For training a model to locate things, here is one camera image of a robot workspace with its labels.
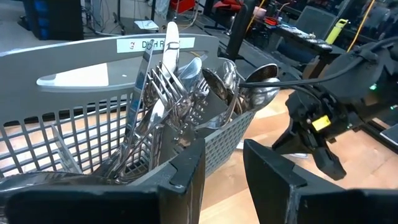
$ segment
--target chair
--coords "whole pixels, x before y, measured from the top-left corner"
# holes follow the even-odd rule
[[[306,6],[297,19],[295,26],[308,34],[314,33],[317,38],[325,40],[336,21],[337,16],[334,14],[312,6]],[[287,58],[302,64],[308,64],[316,57],[316,55],[284,40],[283,37],[280,38],[276,49]]]

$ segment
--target yellow cable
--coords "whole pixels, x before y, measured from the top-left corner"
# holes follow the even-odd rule
[[[262,5],[263,5],[265,2],[266,2],[266,0],[262,0],[262,1],[261,1],[259,7],[257,8],[257,11],[261,9]],[[246,27],[246,32],[248,32],[248,30],[249,30],[251,24],[253,23],[253,20],[254,20],[254,17],[256,16],[257,11],[256,11],[256,12],[253,12],[253,16],[252,16],[252,18],[251,18],[251,20],[250,20],[250,23],[249,23],[249,25]]]
[[[198,53],[195,52],[190,52],[191,54],[193,54],[195,57],[201,57]]]
[[[361,22],[361,24],[359,25],[358,30],[356,31],[355,37],[354,37],[354,39],[353,39],[351,45],[350,45],[350,46],[348,47],[348,49],[347,49],[347,52],[349,52],[349,51],[351,50],[351,48],[353,47],[353,45],[355,44],[356,39],[358,38],[359,33],[361,32],[361,29],[362,29],[363,24],[365,23],[365,20],[368,18],[368,14],[369,14],[370,10],[372,9],[372,6],[373,6],[373,3],[374,3],[374,2],[375,2],[375,0],[372,0],[371,3],[369,4],[369,7],[368,7],[368,9],[366,10],[365,15],[364,15],[364,17],[363,17],[363,19],[362,19],[362,22]]]

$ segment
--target gray plastic basket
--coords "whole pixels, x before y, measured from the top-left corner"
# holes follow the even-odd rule
[[[214,66],[219,62],[216,53],[210,54],[212,50],[217,50],[218,39],[214,37],[194,34],[182,34],[182,37],[200,37],[195,42],[195,46],[186,50],[204,50],[208,59],[204,61],[207,67]],[[14,174],[32,172],[36,170],[63,170],[63,162],[60,156],[62,146],[66,146],[80,170],[85,174],[93,172],[112,152],[114,152],[124,137],[126,127],[126,112],[129,108],[129,99],[132,97],[133,83],[129,83],[117,88],[105,88],[94,90],[63,89],[61,93],[52,93],[52,90],[38,90],[36,83],[25,84],[18,82],[20,73],[29,73],[32,78],[26,78],[26,82],[36,80],[44,75],[64,72],[74,68],[90,66],[97,63],[104,63],[112,60],[122,60],[125,58],[139,57],[142,53],[133,52],[120,56],[120,54],[110,53],[117,39],[142,39],[143,37],[164,38],[164,34],[134,35],[118,38],[107,38],[77,42],[74,44],[59,44],[42,49],[29,49],[21,52],[7,53],[0,55],[0,67],[6,68],[2,76],[5,82],[0,83],[0,105],[2,103],[15,103],[18,108],[3,110],[0,112],[0,177]],[[110,59],[96,59],[92,62],[81,63],[84,57],[89,56],[82,47],[93,47],[93,43],[102,49],[97,52],[107,54]],[[64,64],[53,66],[55,62],[51,55],[57,52],[68,52],[75,50],[79,52],[76,57],[70,59],[71,67],[65,68]],[[3,67],[9,65],[15,58],[24,60],[29,58],[35,61],[38,69],[26,69],[23,67]],[[7,91],[11,91],[9,86],[19,84],[21,93],[15,93],[10,98]],[[36,121],[29,124],[28,118]],[[221,166],[239,144],[244,132],[248,128],[254,113],[245,113],[238,116],[223,129],[219,129],[210,135],[206,140],[206,176],[214,172]],[[13,121],[15,125],[5,125]],[[58,131],[54,136],[53,128]],[[130,160],[132,165],[131,172],[145,172],[147,164],[142,159],[142,151],[137,151]]]

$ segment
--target wooden floor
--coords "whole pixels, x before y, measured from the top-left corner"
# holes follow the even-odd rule
[[[266,108],[256,114],[244,138],[270,146],[289,123],[284,105],[289,91],[282,91]],[[387,188],[398,187],[398,155],[360,131],[349,131],[337,137],[330,149],[340,158],[347,171],[343,180],[333,181],[320,172],[313,159],[289,157],[303,168],[341,187]],[[243,167],[242,151],[235,151],[231,159],[206,179],[201,224],[258,223],[248,190]]]

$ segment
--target table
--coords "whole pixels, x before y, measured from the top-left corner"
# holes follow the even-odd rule
[[[361,129],[375,140],[398,154],[398,123],[391,126],[380,118],[375,118],[361,126]]]
[[[343,49],[334,45],[330,45],[324,40],[309,38],[309,35],[307,33],[302,32],[301,30],[288,24],[283,23],[277,26],[270,26],[268,24],[265,24],[265,22],[263,21],[257,20],[257,22],[260,22],[263,27],[271,33],[271,37],[266,51],[276,51],[279,40],[281,37],[283,37],[289,43],[292,43],[293,45],[296,45],[301,49],[305,49],[306,51],[309,51],[312,54],[319,56],[319,62],[310,74],[310,78],[315,78],[319,76],[319,74],[326,65],[331,63],[339,55],[345,53]]]

